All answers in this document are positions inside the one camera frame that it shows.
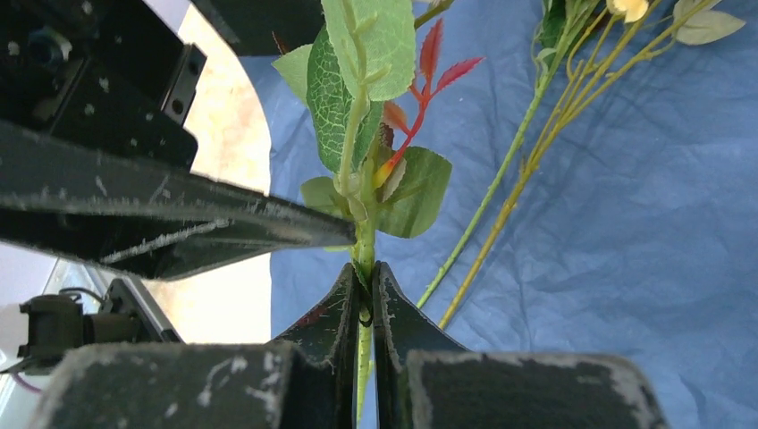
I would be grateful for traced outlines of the small yellow pink flower bouquet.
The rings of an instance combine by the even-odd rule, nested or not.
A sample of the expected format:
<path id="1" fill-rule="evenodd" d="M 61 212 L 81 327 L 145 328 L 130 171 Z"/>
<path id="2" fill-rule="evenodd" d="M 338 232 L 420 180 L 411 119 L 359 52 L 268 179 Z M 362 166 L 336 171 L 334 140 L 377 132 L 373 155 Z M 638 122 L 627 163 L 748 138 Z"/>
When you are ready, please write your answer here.
<path id="1" fill-rule="evenodd" d="M 516 173 L 513 188 L 441 317 L 441 329 L 458 312 L 526 185 L 567 126 L 634 66 L 677 45 L 703 46 L 728 38 L 745 25 L 744 19 L 720 10 L 716 1 L 543 2 L 531 47 L 534 97 L 474 216 L 417 307 L 425 305 L 455 265 L 508 171 Z"/>

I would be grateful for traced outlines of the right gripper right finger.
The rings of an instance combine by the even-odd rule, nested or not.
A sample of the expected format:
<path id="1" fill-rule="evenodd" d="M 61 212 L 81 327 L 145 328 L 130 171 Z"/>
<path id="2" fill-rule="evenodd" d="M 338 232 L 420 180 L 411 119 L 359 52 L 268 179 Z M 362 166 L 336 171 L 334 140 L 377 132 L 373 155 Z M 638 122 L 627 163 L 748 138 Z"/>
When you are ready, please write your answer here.
<path id="1" fill-rule="evenodd" d="M 381 428 L 668 424 L 647 378 L 623 357 L 468 350 L 407 299 L 384 262 L 374 269 L 373 300 Z"/>

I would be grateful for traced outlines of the peach rose stem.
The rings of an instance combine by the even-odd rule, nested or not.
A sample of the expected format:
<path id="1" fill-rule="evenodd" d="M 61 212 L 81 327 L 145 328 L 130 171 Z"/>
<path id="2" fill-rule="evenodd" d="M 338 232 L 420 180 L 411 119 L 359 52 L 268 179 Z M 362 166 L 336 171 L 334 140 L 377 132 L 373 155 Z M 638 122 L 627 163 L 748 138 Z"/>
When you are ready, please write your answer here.
<path id="1" fill-rule="evenodd" d="M 370 374 L 378 267 L 376 236 L 410 239 L 435 222 L 451 163 L 414 147 L 429 105 L 479 64 L 438 68 L 442 14 L 432 1 L 415 15 L 409 1 L 324 1 L 316 39 L 282 51 L 274 68 L 306 105 L 325 176 L 304 182 L 305 204 L 354 228 L 342 289 L 341 330 L 352 372 L 345 426 L 359 426 Z"/>

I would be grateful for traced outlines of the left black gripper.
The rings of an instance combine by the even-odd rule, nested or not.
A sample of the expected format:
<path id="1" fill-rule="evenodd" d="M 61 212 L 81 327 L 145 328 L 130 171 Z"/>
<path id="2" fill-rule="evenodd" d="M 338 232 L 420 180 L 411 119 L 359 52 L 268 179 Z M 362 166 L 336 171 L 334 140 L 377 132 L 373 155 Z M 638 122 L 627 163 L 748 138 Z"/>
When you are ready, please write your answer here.
<path id="1" fill-rule="evenodd" d="M 2 241 L 148 280 L 354 244 L 340 218 L 119 157 L 192 166 L 205 66 L 145 1 L 2 2 Z"/>

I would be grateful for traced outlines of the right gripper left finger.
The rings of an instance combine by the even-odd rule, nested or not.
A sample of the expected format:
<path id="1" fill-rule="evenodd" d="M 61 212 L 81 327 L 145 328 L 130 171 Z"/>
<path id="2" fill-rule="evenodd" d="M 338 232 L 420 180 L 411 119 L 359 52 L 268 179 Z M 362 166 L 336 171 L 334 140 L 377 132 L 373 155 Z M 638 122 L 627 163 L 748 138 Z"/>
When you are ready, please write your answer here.
<path id="1" fill-rule="evenodd" d="M 266 344 L 89 345 L 65 355 L 32 428 L 353 428 L 358 280 Z"/>

